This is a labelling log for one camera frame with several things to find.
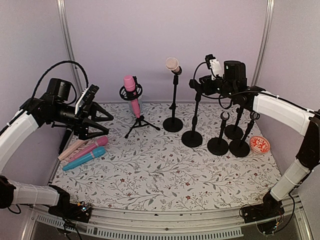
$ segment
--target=round base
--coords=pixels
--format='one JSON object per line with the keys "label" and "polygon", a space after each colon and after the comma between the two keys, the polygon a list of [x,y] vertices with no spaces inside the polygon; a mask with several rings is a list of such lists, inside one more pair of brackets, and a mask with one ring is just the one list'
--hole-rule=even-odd
{"label": "round base", "polygon": [[211,138],[208,141],[207,148],[210,153],[217,155],[217,156],[222,156],[225,155],[228,150],[229,150],[229,145],[226,140],[221,139],[220,144],[218,144],[219,138]]}
{"label": "round base", "polygon": [[239,146],[240,143],[241,143],[241,139],[232,140],[229,145],[229,150],[236,157],[244,158],[249,155],[250,147],[246,142],[244,142],[242,146]]}
{"label": "round base", "polygon": [[172,123],[172,117],[167,118],[163,122],[163,128],[164,130],[170,132],[170,133],[176,133],[179,132],[183,128],[184,124],[179,118],[174,118],[174,123]]}
{"label": "round base", "polygon": [[229,125],[224,129],[224,134],[228,139],[241,139],[244,135],[244,132],[240,127],[236,127],[234,131],[235,125]]}
{"label": "round base", "polygon": [[182,143],[189,148],[199,147],[203,141],[201,134],[196,131],[194,132],[194,136],[191,137],[191,133],[192,131],[186,131],[182,134]]}

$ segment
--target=white table surface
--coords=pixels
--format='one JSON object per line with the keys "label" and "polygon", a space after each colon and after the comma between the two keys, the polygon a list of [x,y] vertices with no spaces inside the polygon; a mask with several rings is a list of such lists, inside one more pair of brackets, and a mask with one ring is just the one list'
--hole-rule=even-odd
{"label": "white table surface", "polygon": [[[113,121],[102,123],[110,128],[107,153],[67,172],[62,170],[67,162],[62,161],[52,184],[68,191],[74,202],[85,200],[98,207],[140,211],[210,210],[261,202],[281,176],[271,153],[257,155],[251,151],[244,158],[230,152],[212,155],[207,142],[219,135],[223,110],[213,103],[199,105],[196,130],[202,134],[203,144],[186,147],[181,136],[191,129],[195,104],[177,104],[176,117],[184,124],[177,133],[162,128],[163,121],[171,116],[169,106],[143,104],[145,119],[161,130],[136,128],[125,139],[135,122],[129,105],[103,104],[114,116]],[[236,108],[227,110],[227,125],[235,123]],[[245,110],[239,126],[245,130],[249,121]],[[249,136],[261,136],[256,124]]]}

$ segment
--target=pink microphone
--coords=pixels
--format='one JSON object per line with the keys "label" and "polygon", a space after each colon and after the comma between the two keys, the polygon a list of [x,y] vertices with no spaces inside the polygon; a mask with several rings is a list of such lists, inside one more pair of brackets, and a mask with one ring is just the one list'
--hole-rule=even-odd
{"label": "pink microphone", "polygon": [[107,136],[102,136],[100,138],[98,138],[96,141],[94,141],[94,143],[90,144],[89,146],[87,146],[85,149],[83,149],[82,151],[78,152],[77,154],[75,154],[73,157],[71,157],[69,159],[69,162],[72,162],[80,157],[82,157],[83,155],[86,155],[87,153],[90,153],[93,149],[97,148],[97,147],[101,147],[104,146],[108,143],[108,138]]}
{"label": "pink microphone", "polygon": [[[124,87],[125,87],[125,90],[127,90],[128,92],[134,92],[133,95],[136,95],[137,92],[136,92],[136,82],[133,78],[133,76],[131,75],[127,75],[124,77],[123,79],[123,83],[124,83]],[[133,112],[136,116],[136,118],[140,118],[140,106],[139,106],[139,102],[138,102],[138,99],[134,99],[131,101],[131,105],[132,105],[132,109],[133,109]]]}

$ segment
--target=red patterned bowl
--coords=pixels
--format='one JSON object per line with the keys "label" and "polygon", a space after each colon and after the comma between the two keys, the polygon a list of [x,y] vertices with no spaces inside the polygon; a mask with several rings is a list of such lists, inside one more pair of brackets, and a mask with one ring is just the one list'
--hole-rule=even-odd
{"label": "red patterned bowl", "polygon": [[265,154],[270,150],[270,143],[262,136],[253,136],[250,139],[250,148],[256,154]]}

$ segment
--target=cable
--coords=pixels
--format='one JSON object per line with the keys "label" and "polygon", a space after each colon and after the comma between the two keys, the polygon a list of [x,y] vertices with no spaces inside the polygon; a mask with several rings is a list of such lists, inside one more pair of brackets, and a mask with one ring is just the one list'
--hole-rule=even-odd
{"label": "cable", "polygon": [[12,211],[11,209],[10,209],[10,207],[8,207],[8,210],[11,212],[11,213],[13,213],[13,214],[17,214],[17,215],[19,215],[19,214],[21,214],[21,208],[19,207],[19,205],[18,204],[16,204],[16,207],[18,208],[18,212],[17,211]]}
{"label": "cable", "polygon": [[245,207],[245,206],[250,206],[250,207],[252,207],[252,208],[254,208],[254,209],[256,209],[256,210],[262,210],[263,208],[259,208],[259,207],[256,207],[256,206],[253,206],[253,205],[251,205],[251,204],[245,204],[245,205],[243,205],[242,207],[240,207],[240,209],[239,209],[239,216],[240,217],[244,217],[243,215],[241,215],[241,211],[242,211],[242,209]]}
{"label": "cable", "polygon": [[231,108],[231,106],[232,106],[232,99],[230,100],[230,103],[229,103],[229,106],[227,106],[227,107],[224,107],[224,106],[222,106],[222,103],[221,103],[221,94],[219,95],[219,97],[218,97],[218,102],[219,102],[219,105],[220,105],[220,107],[222,107],[223,109],[225,109],[225,110],[228,110],[229,108]]}
{"label": "cable", "polygon": [[12,125],[18,118],[20,118],[20,116],[25,112],[26,110],[22,110],[21,112],[19,112],[14,118],[12,118],[12,120],[10,122],[7,123],[7,125],[5,125],[4,128],[2,128],[2,130],[0,131],[0,136],[7,130],[7,128]]}
{"label": "cable", "polygon": [[300,106],[300,105],[298,105],[298,104],[295,104],[295,103],[292,102],[292,101],[289,101],[289,100],[284,99],[284,98],[282,98],[282,97],[277,97],[277,96],[272,95],[272,94],[267,93],[267,92],[261,92],[261,91],[241,91],[241,92],[237,92],[237,93],[231,94],[231,95],[229,95],[229,96],[223,96],[223,97],[210,97],[210,96],[206,96],[206,95],[202,94],[202,97],[205,97],[205,98],[207,98],[207,99],[219,100],[219,99],[226,99],[226,98],[230,98],[230,97],[233,97],[233,96],[236,96],[236,95],[239,95],[239,94],[245,94],[245,93],[247,93],[247,94],[262,94],[262,95],[266,95],[266,96],[269,96],[269,97],[272,97],[272,98],[275,98],[275,99],[279,99],[279,100],[281,100],[281,101],[284,101],[284,102],[286,102],[286,103],[288,103],[288,104],[290,104],[290,105],[293,105],[293,106],[295,106],[295,107],[297,107],[297,108],[299,108],[299,109],[301,109],[301,110],[304,110],[304,111],[306,111],[306,112],[309,112],[309,113],[311,113],[311,114],[315,114],[315,115],[320,116],[320,114],[319,114],[318,112],[309,111],[309,110],[306,109],[305,107]]}
{"label": "cable", "polygon": [[70,83],[71,83],[71,87],[73,88],[73,91],[74,91],[74,99],[72,100],[72,102],[67,103],[67,105],[71,105],[71,104],[75,103],[77,101],[77,97],[78,97],[75,86],[73,85],[72,82],[70,82]]}
{"label": "cable", "polygon": [[216,75],[214,74],[214,71],[212,70],[212,68],[210,68],[210,70],[211,70],[211,74],[214,76],[214,78],[216,79],[217,77],[216,77]]}
{"label": "cable", "polygon": [[[54,69],[55,67],[57,67],[57,66],[59,66],[59,65],[61,65],[61,64],[66,64],[66,63],[70,63],[70,64],[77,65],[77,66],[81,69],[81,71],[82,71],[82,73],[83,73],[83,75],[84,75],[86,88],[88,88],[88,86],[89,86],[88,76],[87,76],[87,74],[86,74],[85,69],[84,69],[78,62],[76,62],[76,61],[71,61],[71,60],[60,61],[60,62],[52,65],[49,69],[47,69],[47,70],[44,72],[44,74],[42,74],[42,76],[41,76],[40,79],[38,80],[37,84],[35,85],[35,88],[34,88],[34,90],[33,90],[32,96],[31,96],[31,98],[29,99],[29,102],[28,102],[27,105],[26,105],[26,109],[30,106],[32,100],[35,98],[37,89],[38,89],[40,83],[42,82],[43,78],[44,78],[52,69]],[[72,102],[68,103],[67,105],[71,105],[71,104],[73,104],[73,103],[77,100],[76,88],[75,88],[75,86],[74,86],[72,83],[71,83],[71,86],[72,86],[72,88],[73,88],[73,90],[74,90],[75,97],[74,97],[74,100],[73,100]],[[8,128],[10,125],[12,125],[12,124],[15,122],[25,111],[26,111],[26,110],[22,110],[17,116],[15,116],[10,122],[7,123],[7,125],[0,131],[0,136],[7,130],[7,128]]]}
{"label": "cable", "polygon": [[198,71],[198,68],[203,65],[203,64],[206,64],[205,61],[203,61],[202,63],[200,63],[194,70],[194,73],[193,73],[193,79],[196,79],[196,74],[197,74],[197,71]]}
{"label": "cable", "polygon": [[68,236],[68,233],[66,233],[66,231],[67,231],[67,229],[66,229],[67,224],[68,224],[68,227],[71,226],[72,228],[74,228],[75,231],[76,231],[76,233],[78,234],[79,239],[80,239],[80,240],[83,240],[82,237],[81,237],[81,234],[80,234],[79,230],[77,229],[76,225],[75,225],[73,222],[71,222],[69,219],[67,219],[67,218],[65,218],[65,217],[63,217],[62,220],[64,221],[64,225],[63,225],[64,231],[65,231],[64,235],[65,235],[69,240],[71,240],[71,238]]}
{"label": "cable", "polygon": [[286,222],[286,224],[282,228],[280,228],[279,230],[276,230],[274,233],[278,233],[278,232],[282,231],[286,226],[288,226],[288,224],[290,223],[291,219],[293,218],[293,216],[295,214],[296,202],[295,202],[295,199],[291,196],[291,192],[288,193],[289,197],[292,199],[292,202],[293,202],[293,210],[292,210],[291,216],[290,216],[289,220]]}
{"label": "cable", "polygon": [[84,75],[86,88],[89,87],[89,81],[88,81],[88,76],[87,76],[87,74],[86,74],[86,71],[85,71],[85,69],[84,69],[78,62],[76,62],[76,61],[71,61],[71,60],[60,61],[60,62],[52,65],[50,68],[48,68],[48,69],[44,72],[44,74],[42,74],[42,76],[40,77],[40,79],[38,80],[38,82],[37,82],[36,85],[35,85],[35,88],[34,88],[34,90],[33,90],[32,96],[31,96],[31,98],[30,98],[29,104],[30,104],[30,103],[32,102],[32,100],[35,98],[35,95],[36,95],[36,92],[37,92],[37,90],[38,90],[38,87],[39,87],[40,83],[42,82],[42,80],[44,79],[44,77],[45,77],[52,69],[54,69],[55,67],[57,67],[57,66],[59,66],[59,65],[61,65],[61,64],[67,64],[67,63],[77,65],[77,66],[81,69],[81,71],[82,71],[82,73],[83,73],[83,75]]}

